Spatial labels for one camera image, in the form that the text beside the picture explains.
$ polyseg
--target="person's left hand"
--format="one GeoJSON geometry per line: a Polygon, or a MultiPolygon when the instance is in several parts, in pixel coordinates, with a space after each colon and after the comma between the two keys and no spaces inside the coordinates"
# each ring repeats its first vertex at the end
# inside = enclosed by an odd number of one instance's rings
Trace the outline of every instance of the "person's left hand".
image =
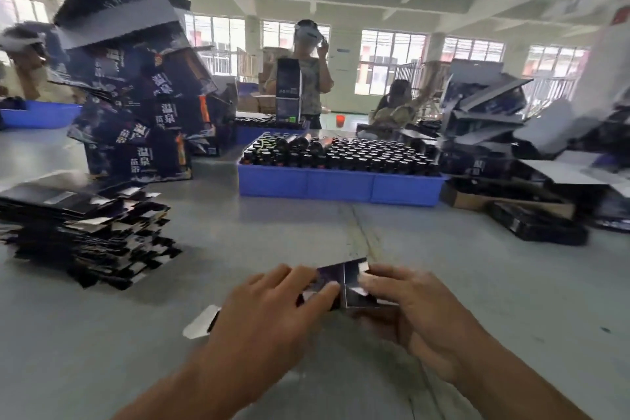
{"type": "Polygon", "coordinates": [[[328,40],[325,38],[321,41],[321,47],[317,47],[317,55],[320,59],[326,58],[328,54],[328,40]]]}
{"type": "Polygon", "coordinates": [[[309,335],[339,294],[339,284],[328,283],[297,307],[316,278],[311,267],[281,264],[232,291],[208,343],[192,360],[208,397],[221,399],[215,418],[230,418],[258,400],[302,358],[309,335]]]}

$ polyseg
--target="vr headset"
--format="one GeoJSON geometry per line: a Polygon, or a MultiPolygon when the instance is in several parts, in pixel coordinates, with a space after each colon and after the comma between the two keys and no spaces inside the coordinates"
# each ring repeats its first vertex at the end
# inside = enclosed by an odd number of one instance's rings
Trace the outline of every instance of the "vr headset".
{"type": "Polygon", "coordinates": [[[318,46],[324,36],[315,27],[295,26],[295,41],[307,44],[311,47],[318,46]]]}

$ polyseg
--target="wall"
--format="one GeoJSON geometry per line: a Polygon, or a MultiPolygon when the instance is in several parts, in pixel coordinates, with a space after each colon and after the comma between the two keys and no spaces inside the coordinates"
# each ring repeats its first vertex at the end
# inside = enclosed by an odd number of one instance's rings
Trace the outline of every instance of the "wall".
{"type": "MultiPolygon", "coordinates": [[[[193,0],[193,11],[208,15],[242,17],[232,0],[193,0]]],[[[332,27],[328,65],[335,86],[329,94],[322,96],[322,104],[333,111],[350,113],[368,113],[376,107],[380,99],[380,96],[376,95],[355,95],[354,93],[362,29],[430,34],[435,30],[440,18],[436,13],[398,11],[387,20],[382,20],[383,10],[381,9],[322,3],[318,4],[316,13],[311,15],[308,2],[295,0],[256,0],[256,11],[259,19],[313,18],[320,24],[332,27]]],[[[256,24],[259,24],[256,18],[248,18],[246,23],[248,50],[260,47],[260,30],[256,30],[256,24]]],[[[505,69],[514,75],[522,73],[529,46],[532,44],[589,46],[594,36],[594,34],[584,34],[577,37],[562,37],[567,27],[544,24],[524,24],[502,31],[496,31],[495,28],[495,21],[484,20],[465,27],[453,35],[505,43],[505,69]]]]}

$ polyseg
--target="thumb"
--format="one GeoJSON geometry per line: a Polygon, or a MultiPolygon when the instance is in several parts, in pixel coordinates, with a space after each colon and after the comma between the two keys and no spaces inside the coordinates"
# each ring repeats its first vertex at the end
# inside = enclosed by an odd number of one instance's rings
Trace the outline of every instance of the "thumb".
{"type": "Polygon", "coordinates": [[[358,276],[358,283],[370,294],[381,299],[401,303],[405,294],[405,281],[392,278],[374,276],[374,274],[361,273],[358,276]]]}

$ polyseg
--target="hand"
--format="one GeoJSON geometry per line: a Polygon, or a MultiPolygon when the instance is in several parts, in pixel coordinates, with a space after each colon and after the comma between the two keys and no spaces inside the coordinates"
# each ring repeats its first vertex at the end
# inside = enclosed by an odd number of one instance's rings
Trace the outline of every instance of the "hand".
{"type": "Polygon", "coordinates": [[[321,41],[321,47],[317,47],[317,55],[320,60],[326,59],[326,55],[328,54],[328,40],[325,38],[321,41]]]}
{"type": "Polygon", "coordinates": [[[489,334],[433,274],[382,264],[371,264],[369,273],[360,275],[361,286],[400,309],[375,311],[361,320],[405,347],[443,380],[456,383],[462,361],[489,334]]]}
{"type": "Polygon", "coordinates": [[[221,399],[213,418],[230,418],[258,400],[302,358],[309,335],[339,294],[339,284],[328,283],[296,307],[316,277],[310,267],[281,264],[232,291],[208,343],[193,358],[200,384],[211,386],[206,395],[221,399]]]}

